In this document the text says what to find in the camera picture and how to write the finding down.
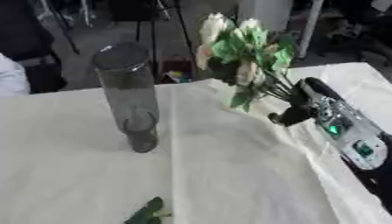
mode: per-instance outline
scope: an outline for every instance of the white tablecloth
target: white tablecloth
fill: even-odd
[[[392,87],[370,66],[291,70],[305,76],[392,133]],[[392,223],[312,122],[270,123],[287,107],[273,99],[228,109],[232,93],[215,80],[157,87],[160,145],[142,155],[100,89],[0,99],[0,223],[122,223],[155,196],[180,224]]]

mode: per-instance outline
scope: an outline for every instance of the chair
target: chair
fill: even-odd
[[[58,91],[66,85],[52,43],[53,36],[42,27],[26,0],[0,2],[0,52],[15,61],[39,59],[38,65],[25,67],[33,94]]]
[[[332,5],[339,10],[351,27],[361,27],[352,35],[334,33],[319,50],[320,55],[332,52],[353,53],[357,60],[363,60],[363,52],[371,52],[384,57],[385,66],[392,64],[392,17],[382,15],[372,8],[373,0],[333,0]]]

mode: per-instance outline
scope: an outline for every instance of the robotic arm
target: robotic arm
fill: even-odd
[[[392,136],[315,78],[295,85],[290,105],[269,119],[286,127],[314,119],[346,165],[392,214]]]

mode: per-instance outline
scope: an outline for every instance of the white rose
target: white rose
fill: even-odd
[[[213,53],[210,47],[206,45],[201,45],[198,47],[198,51],[196,53],[196,62],[201,70],[207,69],[208,60],[211,58],[212,54]]]
[[[248,86],[256,77],[257,68],[256,63],[243,61],[237,70],[237,84],[244,87]]]
[[[238,39],[242,39],[242,40],[245,39],[245,36],[244,36],[242,30],[240,30],[239,28],[236,28],[236,29],[233,31],[233,34],[234,34],[235,36],[237,36]]]
[[[216,41],[222,31],[228,28],[228,21],[220,14],[211,14],[204,21],[200,29],[201,41],[203,45],[209,45]]]
[[[240,30],[242,30],[245,33],[247,33],[249,30],[253,30],[253,29],[260,29],[260,30],[262,29],[260,26],[260,22],[254,18],[245,20],[240,25]]]
[[[257,87],[260,87],[265,81],[265,74],[261,68],[257,70],[257,74],[253,79],[253,84]]]

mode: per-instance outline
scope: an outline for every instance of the green light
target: green light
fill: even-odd
[[[338,128],[336,127],[336,126],[331,126],[330,128],[329,128],[329,130],[333,133],[333,134],[335,134],[335,135],[338,135],[339,133],[338,133]]]

